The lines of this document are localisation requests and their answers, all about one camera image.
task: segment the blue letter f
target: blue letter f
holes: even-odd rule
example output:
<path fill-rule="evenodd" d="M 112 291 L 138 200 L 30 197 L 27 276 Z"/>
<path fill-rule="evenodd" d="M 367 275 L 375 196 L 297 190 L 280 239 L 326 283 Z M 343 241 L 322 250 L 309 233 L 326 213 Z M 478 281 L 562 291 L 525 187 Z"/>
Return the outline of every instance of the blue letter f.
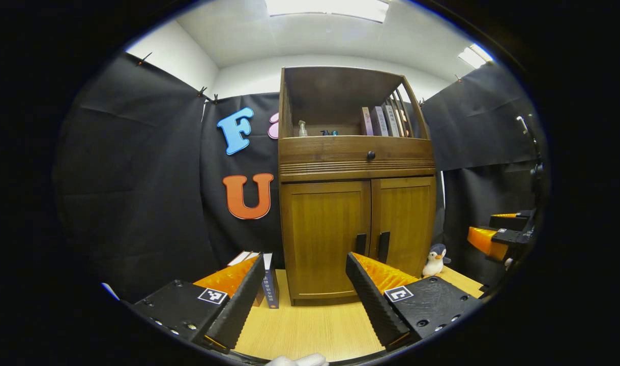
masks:
<path fill-rule="evenodd" d="M 217 123 L 217 127 L 222 128 L 224 137 L 226 137 L 226 144 L 228 144 L 226 148 L 227 155 L 233 155 L 249 146 L 249 140 L 243 139 L 240 134 L 240 132 L 244 132 L 245 135 L 251 134 L 251 125 L 245 117 L 253 117 L 253 109 L 249 107 L 242 108 L 240 111 L 227 116 L 227 118 L 219 120 Z"/>

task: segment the cabinet door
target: cabinet door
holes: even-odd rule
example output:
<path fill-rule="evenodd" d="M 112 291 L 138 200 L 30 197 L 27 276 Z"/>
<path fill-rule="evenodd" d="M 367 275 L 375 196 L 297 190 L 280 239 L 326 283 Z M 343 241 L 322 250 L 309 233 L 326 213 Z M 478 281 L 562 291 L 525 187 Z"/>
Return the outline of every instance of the cabinet door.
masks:
<path fill-rule="evenodd" d="M 381 234 L 389 232 L 386 264 L 412 276 L 421 275 L 431 244 L 435 189 L 434 176 L 371 181 L 371 258 L 380 259 L 387 252 L 379 246 Z"/>
<path fill-rule="evenodd" d="M 285 267 L 292 299 L 356 295 L 345 274 L 358 234 L 370 241 L 370 183 L 280 187 Z"/>

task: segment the penguin plush toy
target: penguin plush toy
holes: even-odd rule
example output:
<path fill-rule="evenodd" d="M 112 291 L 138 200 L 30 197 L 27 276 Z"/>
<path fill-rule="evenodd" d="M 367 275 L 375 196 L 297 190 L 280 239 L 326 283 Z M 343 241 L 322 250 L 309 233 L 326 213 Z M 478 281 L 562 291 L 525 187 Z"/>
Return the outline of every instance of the penguin plush toy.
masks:
<path fill-rule="evenodd" d="M 445 246 L 441 243 L 435 244 L 430 248 L 428 262 L 423 268 L 423 276 L 433 276 L 443 270 L 443 263 L 450 263 L 451 260 L 445 257 Z"/>

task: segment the cabinet top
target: cabinet top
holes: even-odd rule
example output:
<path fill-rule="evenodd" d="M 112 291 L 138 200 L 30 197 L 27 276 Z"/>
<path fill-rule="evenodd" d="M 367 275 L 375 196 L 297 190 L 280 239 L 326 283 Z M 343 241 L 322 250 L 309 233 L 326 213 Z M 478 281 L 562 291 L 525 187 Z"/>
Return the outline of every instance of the cabinet top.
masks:
<path fill-rule="evenodd" d="M 403 82 L 398 74 L 354 67 L 289 67 L 282 74 L 293 105 L 323 109 L 382 104 Z"/>

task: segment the decorative grooves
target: decorative grooves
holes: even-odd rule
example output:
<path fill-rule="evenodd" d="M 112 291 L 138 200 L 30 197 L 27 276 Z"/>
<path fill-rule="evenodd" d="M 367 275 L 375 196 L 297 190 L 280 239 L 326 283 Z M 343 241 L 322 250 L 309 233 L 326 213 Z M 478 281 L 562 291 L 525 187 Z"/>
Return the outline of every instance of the decorative grooves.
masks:
<path fill-rule="evenodd" d="M 286 174 L 331 173 L 344 171 L 378 171 L 401 169 L 435 169 L 434 160 L 372 160 L 362 162 L 316 162 L 280 164 L 279 172 Z"/>

